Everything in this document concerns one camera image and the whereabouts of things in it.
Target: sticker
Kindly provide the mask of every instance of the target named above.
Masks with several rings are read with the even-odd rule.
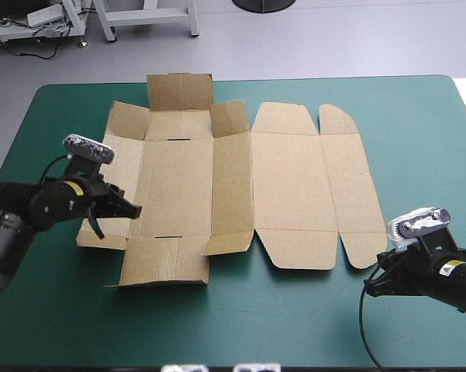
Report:
[[[459,260],[448,261],[440,268],[440,275],[449,277],[453,273],[453,270],[455,270],[455,267],[462,264],[465,264],[465,262]]]
[[[74,190],[74,192],[76,193],[77,196],[83,196],[85,194],[83,192],[83,189],[81,188],[81,186],[79,186],[75,182],[73,182],[73,181],[64,181],[64,183],[71,186],[71,188]]]

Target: unfolded cardboard box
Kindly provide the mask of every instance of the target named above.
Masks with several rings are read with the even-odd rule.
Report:
[[[81,246],[125,250],[119,285],[206,284],[207,256],[247,250],[254,230],[281,268],[332,268],[338,232],[355,267],[385,250],[348,114],[323,106],[320,136],[304,106],[264,103],[250,131],[242,101],[213,104],[210,75],[148,83],[150,109],[114,102],[103,140],[116,157],[102,173],[141,216],[101,221],[103,240],[86,222],[78,235]]]

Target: black cable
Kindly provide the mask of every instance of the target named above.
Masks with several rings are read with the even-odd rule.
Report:
[[[68,155],[62,155],[61,157],[56,157],[55,159],[53,159],[50,164],[47,165],[47,167],[45,168],[45,170],[43,171],[43,173],[41,174],[41,178],[40,178],[40,182],[38,182],[39,184],[41,184],[43,182],[43,180],[45,179],[45,177],[47,176],[47,173],[48,171],[50,170],[50,168],[57,162],[57,161],[60,161],[62,159],[67,159],[69,156]]]
[[[68,37],[69,34],[71,33],[71,28],[72,28],[72,24],[69,25],[69,30],[67,31],[67,35],[63,35],[64,31],[60,34],[60,38],[64,38],[64,37]],[[42,29],[38,29],[37,31],[35,31],[33,33],[33,35],[31,37],[34,37],[39,31],[41,31]],[[55,41],[55,49],[54,49],[54,52],[48,56],[48,57],[44,57],[44,56],[40,56],[39,54],[34,54],[34,53],[21,53],[21,52],[14,52],[13,50],[10,50],[6,45],[5,43],[2,41],[2,39],[0,39],[0,47],[2,47],[3,50],[5,50],[7,53],[10,53],[12,54],[13,56],[17,56],[17,57],[36,57],[36,58],[40,58],[41,60],[51,60],[52,58],[54,58],[56,55],[57,55],[57,51],[59,49],[59,43],[58,41]]]
[[[68,37],[69,34],[71,33],[71,28],[72,26],[69,25],[69,30],[67,31],[67,35],[60,35],[60,38],[64,38],[64,37]],[[49,56],[49,57],[44,57],[44,56],[40,56],[39,54],[34,54],[34,53],[19,53],[17,54],[18,56],[20,57],[36,57],[36,58],[40,58],[41,60],[51,60],[52,58],[54,58],[56,55],[57,55],[57,51],[59,49],[59,43],[58,41],[55,41],[55,49],[54,49],[54,53]]]
[[[371,281],[374,276],[377,274],[377,272],[381,269],[381,263],[378,263],[375,269],[371,272],[371,275],[369,275],[369,278],[364,284],[364,288],[362,289],[362,293],[360,295],[360,304],[358,307],[358,322],[360,325],[360,336],[362,338],[362,342],[364,343],[365,349],[367,350],[367,354],[369,354],[369,357],[372,359],[374,362],[375,366],[381,371],[381,372],[388,372],[378,361],[378,359],[375,357],[374,353],[372,353],[371,347],[369,346],[367,342],[367,337],[365,335],[365,329],[364,329],[364,298],[365,294],[367,293],[367,285],[368,282]]]
[[[91,10],[83,10],[81,13],[79,13],[79,15],[81,15],[81,14],[96,14],[96,15],[98,15],[97,12],[93,12]]]

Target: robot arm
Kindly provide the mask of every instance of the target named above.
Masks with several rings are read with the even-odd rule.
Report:
[[[124,199],[124,192],[99,173],[102,164],[113,160],[109,147],[74,134],[64,146],[70,162],[62,177],[42,177],[39,184],[0,184],[0,291],[9,285],[37,232],[86,218],[103,239],[98,218],[140,216],[141,207]]]
[[[457,247],[448,223],[443,208],[421,208],[391,221],[388,237],[406,249],[378,254],[384,273],[365,281],[366,292],[428,296],[466,312],[466,252]]]

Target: wheel caster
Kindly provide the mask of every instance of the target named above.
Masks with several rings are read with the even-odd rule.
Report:
[[[86,49],[89,47],[88,41],[80,39],[78,43],[78,48]]]

